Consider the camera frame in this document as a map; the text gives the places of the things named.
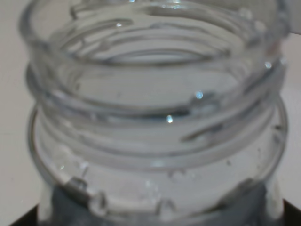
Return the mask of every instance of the water droplet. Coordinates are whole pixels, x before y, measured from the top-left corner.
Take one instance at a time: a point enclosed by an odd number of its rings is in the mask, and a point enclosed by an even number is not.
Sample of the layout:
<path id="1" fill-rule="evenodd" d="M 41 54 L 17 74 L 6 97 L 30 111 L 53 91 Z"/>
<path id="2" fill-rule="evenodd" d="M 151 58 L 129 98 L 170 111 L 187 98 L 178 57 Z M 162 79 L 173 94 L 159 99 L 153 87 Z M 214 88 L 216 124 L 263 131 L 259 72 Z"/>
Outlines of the water droplet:
<path id="1" fill-rule="evenodd" d="M 240 8 L 238 13 L 247 20 L 253 19 L 253 13 L 247 8 Z"/>
<path id="2" fill-rule="evenodd" d="M 265 67 L 267 69 L 271 69 L 272 68 L 272 64 L 270 62 L 265 62 Z"/>
<path id="3" fill-rule="evenodd" d="M 274 126 L 274 129 L 280 131 L 280 130 L 282 130 L 283 128 L 282 128 L 281 125 L 276 125 L 276 126 Z"/>
<path id="4" fill-rule="evenodd" d="M 175 204 L 171 200 L 162 200 L 158 204 L 158 214 L 162 221 L 171 221 L 174 217 Z"/>
<path id="5" fill-rule="evenodd" d="M 88 162 L 81 163 L 80 169 L 82 170 L 81 176 L 84 178 L 89 170 L 89 163 Z"/>
<path id="6" fill-rule="evenodd" d="M 86 191 L 87 189 L 87 183 L 81 178 L 72 177 L 68 183 L 67 186 L 76 187 L 77 189 L 81 191 Z"/>
<path id="7" fill-rule="evenodd" d="M 265 26 L 265 24 L 261 21 L 255 21 L 255 28 L 256 30 L 258 30 L 259 32 L 265 32 L 267 30 L 267 27 Z"/>
<path id="8" fill-rule="evenodd" d="M 91 198 L 89 210 L 99 217 L 103 217 L 107 214 L 107 201 L 104 193 L 101 192 Z"/>
<path id="9" fill-rule="evenodd" d="M 281 62 L 281 64 L 282 65 L 287 65 L 287 60 L 286 60 L 286 58 L 285 57 L 282 57 L 281 59 L 280 59 L 280 62 Z"/>
<path id="10" fill-rule="evenodd" d="M 167 116 L 166 120 L 167 120 L 168 123 L 172 123 L 174 121 L 174 119 L 171 115 Z"/>
<path id="11" fill-rule="evenodd" d="M 202 93 L 202 92 L 196 92 L 196 98 L 197 99 L 202 99 L 203 98 L 203 96 L 204 96 L 204 94 Z"/>
<path id="12" fill-rule="evenodd" d="M 174 183 L 186 183 L 191 181 L 198 181 L 201 179 L 200 175 L 185 170 L 172 171 L 168 173 L 168 177 Z"/>

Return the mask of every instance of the bottle mouth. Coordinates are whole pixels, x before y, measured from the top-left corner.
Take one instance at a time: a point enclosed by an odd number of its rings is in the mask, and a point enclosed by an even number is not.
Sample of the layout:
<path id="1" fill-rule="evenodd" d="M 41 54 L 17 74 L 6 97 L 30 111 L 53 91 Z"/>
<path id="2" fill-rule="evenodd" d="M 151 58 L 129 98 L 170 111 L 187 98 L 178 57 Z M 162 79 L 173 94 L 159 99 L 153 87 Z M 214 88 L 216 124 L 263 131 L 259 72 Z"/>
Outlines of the bottle mouth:
<path id="1" fill-rule="evenodd" d="M 286 35 L 283 17 L 267 25 L 246 8 L 190 1 L 68 5 L 71 19 L 49 32 L 40 22 L 47 4 L 33 1 L 20 22 L 29 87 L 41 102 L 89 118 L 170 123 L 220 111 L 277 67 Z"/>

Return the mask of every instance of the transparent bottle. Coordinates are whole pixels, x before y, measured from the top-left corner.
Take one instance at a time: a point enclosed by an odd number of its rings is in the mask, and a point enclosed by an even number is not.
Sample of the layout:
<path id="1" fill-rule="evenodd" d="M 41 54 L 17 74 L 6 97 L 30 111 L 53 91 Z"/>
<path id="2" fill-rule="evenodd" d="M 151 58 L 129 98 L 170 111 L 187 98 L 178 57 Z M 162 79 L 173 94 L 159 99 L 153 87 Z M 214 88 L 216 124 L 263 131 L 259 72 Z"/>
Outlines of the transparent bottle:
<path id="1" fill-rule="evenodd" d="M 282 0 L 34 0 L 41 226 L 281 226 Z"/>

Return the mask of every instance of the white background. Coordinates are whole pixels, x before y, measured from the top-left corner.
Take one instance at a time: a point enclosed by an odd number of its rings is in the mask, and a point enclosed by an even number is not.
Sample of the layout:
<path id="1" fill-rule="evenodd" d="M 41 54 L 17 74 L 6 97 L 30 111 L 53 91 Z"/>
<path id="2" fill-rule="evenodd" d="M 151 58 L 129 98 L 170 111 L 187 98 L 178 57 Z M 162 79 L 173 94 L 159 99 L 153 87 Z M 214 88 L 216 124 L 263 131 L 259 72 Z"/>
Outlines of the white background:
<path id="1" fill-rule="evenodd" d="M 41 181 L 27 152 L 26 122 L 33 100 L 26 90 L 27 56 L 17 21 L 28 0 L 0 0 L 0 226 L 38 203 Z M 290 64 L 282 96 L 290 136 L 279 171 L 284 197 L 301 209 L 301 36 L 291 35 L 284 52 Z"/>

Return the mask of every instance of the dark surface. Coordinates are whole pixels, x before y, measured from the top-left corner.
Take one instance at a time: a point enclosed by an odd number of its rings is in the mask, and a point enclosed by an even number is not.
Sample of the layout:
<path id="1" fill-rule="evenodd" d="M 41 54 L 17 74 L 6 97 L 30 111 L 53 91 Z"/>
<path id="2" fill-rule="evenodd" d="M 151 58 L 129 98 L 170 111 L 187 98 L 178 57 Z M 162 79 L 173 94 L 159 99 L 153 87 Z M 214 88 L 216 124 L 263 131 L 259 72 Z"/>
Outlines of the dark surface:
<path id="1" fill-rule="evenodd" d="M 33 208 L 11 226 L 36 226 L 37 207 Z M 285 201 L 285 226 L 301 226 L 301 211 Z"/>

